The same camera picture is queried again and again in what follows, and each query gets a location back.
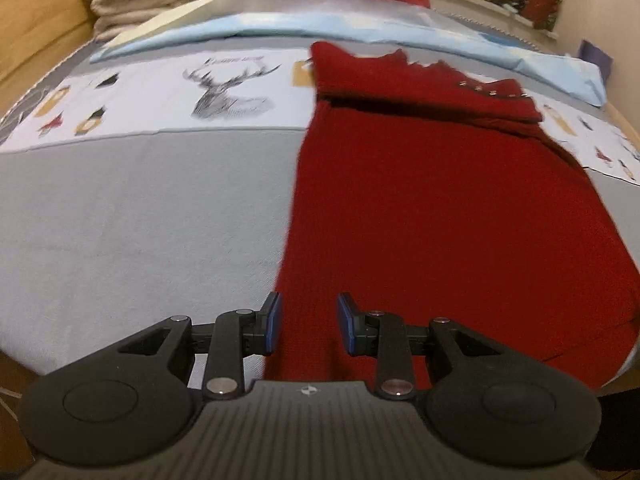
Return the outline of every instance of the purple object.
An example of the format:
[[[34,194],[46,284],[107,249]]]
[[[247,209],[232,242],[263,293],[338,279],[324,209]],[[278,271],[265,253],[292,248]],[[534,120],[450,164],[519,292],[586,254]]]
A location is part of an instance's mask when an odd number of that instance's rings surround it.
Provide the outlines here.
[[[580,50],[578,51],[578,57],[589,63],[597,65],[602,74],[602,80],[606,84],[607,79],[611,75],[611,67],[613,65],[613,59],[607,56],[602,50],[600,50],[593,43],[589,43],[587,40],[582,40]]]

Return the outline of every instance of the white wall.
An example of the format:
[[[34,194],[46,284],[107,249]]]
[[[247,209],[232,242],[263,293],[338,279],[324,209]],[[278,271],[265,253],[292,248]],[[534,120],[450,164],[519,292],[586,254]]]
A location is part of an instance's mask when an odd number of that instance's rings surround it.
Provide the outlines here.
[[[585,39],[614,59],[609,101],[640,131],[640,0],[564,0],[554,31],[559,53]]]

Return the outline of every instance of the wooden bed frame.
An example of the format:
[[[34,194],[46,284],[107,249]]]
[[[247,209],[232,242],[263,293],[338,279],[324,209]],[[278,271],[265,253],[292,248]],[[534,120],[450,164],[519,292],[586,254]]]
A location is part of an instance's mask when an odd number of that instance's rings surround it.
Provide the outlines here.
[[[0,116],[92,37],[83,0],[0,0]]]

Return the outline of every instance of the small printed figure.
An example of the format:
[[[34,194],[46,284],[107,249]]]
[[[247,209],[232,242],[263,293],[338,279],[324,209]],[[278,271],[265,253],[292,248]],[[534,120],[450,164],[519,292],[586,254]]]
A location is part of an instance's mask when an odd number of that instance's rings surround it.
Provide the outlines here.
[[[620,159],[618,159],[618,162],[620,163],[620,166],[622,166],[622,170],[626,173],[626,176],[635,182],[636,178],[634,177],[633,171],[631,171]]]
[[[582,117],[578,116],[578,119],[580,119],[580,122],[582,123],[582,126],[584,126],[585,128],[587,128],[587,130],[591,130],[593,131],[593,128],[591,128],[589,126],[589,123],[587,121],[585,121]]]
[[[598,146],[595,147],[596,148],[596,156],[604,161],[604,163],[609,166],[610,168],[613,168],[613,160],[611,160],[607,155],[605,155],[604,153],[602,153],[600,151],[600,148]]]
[[[612,131],[618,138],[618,142],[625,149],[625,151],[629,152],[635,160],[640,162],[640,152],[638,152],[638,149],[631,142],[629,142],[629,139],[626,138],[626,135],[617,128],[614,128]]]
[[[293,86],[315,86],[313,68],[314,66],[310,59],[296,61],[293,64]]]
[[[42,117],[43,115],[48,114],[53,110],[54,106],[57,105],[62,98],[69,93],[71,90],[71,86],[63,86],[62,88],[58,88],[55,92],[53,92],[52,96],[47,99],[41,107],[33,116],[34,117]]]
[[[106,109],[104,107],[99,108],[94,113],[92,113],[89,118],[78,124],[78,127],[76,128],[76,137],[86,135],[91,130],[99,126],[102,122],[102,116],[104,115],[105,111]]]
[[[568,135],[577,137],[578,134],[574,132],[571,126],[562,118],[558,112],[556,112],[551,106],[544,105],[543,108],[549,113],[552,119],[556,122],[558,126],[560,126],[564,132]]]
[[[111,77],[108,77],[103,82],[101,82],[98,86],[96,86],[96,88],[104,88],[105,86],[111,86],[113,84],[116,84],[117,80],[118,80],[118,74],[115,73]]]
[[[55,118],[53,118],[52,120],[50,120],[47,124],[45,124],[43,127],[41,127],[38,131],[40,132],[38,134],[38,138],[44,137],[45,135],[47,135],[53,128],[57,128],[59,126],[62,126],[62,114],[58,114],[56,115]]]

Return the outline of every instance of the gray fabric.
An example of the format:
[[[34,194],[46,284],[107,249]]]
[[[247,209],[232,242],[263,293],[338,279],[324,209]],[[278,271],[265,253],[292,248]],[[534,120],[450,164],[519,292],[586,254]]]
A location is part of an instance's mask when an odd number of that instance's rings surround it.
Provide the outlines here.
[[[312,42],[213,41],[133,58]],[[343,45],[368,55],[394,50]],[[444,59],[468,72],[513,76],[457,56],[408,51],[421,62]],[[204,323],[227,310],[260,307],[282,257],[303,136],[303,130],[174,132],[0,155],[0,348],[46,373],[173,314]],[[590,177],[640,264],[634,221],[640,189],[591,171]],[[199,362],[192,385],[202,376]],[[248,380],[261,367],[261,359],[250,358]]]

